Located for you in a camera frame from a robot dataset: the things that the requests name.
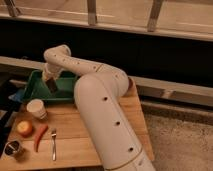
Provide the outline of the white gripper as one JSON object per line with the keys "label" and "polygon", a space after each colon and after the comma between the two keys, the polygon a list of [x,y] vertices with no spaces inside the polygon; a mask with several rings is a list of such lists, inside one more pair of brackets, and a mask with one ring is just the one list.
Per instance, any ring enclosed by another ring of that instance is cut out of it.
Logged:
{"label": "white gripper", "polygon": [[42,71],[42,80],[43,81],[48,81],[50,79],[56,80],[60,77],[61,72],[62,72],[61,67],[45,63]]}

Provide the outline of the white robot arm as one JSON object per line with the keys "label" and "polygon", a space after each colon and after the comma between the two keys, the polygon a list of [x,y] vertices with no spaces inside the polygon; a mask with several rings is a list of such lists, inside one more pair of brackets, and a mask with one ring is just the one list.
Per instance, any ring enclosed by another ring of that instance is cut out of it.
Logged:
{"label": "white robot arm", "polygon": [[66,45],[44,52],[43,79],[52,81],[66,69],[79,76],[75,104],[105,171],[156,171],[130,126],[118,98],[129,89],[127,74],[114,66],[75,58]]}

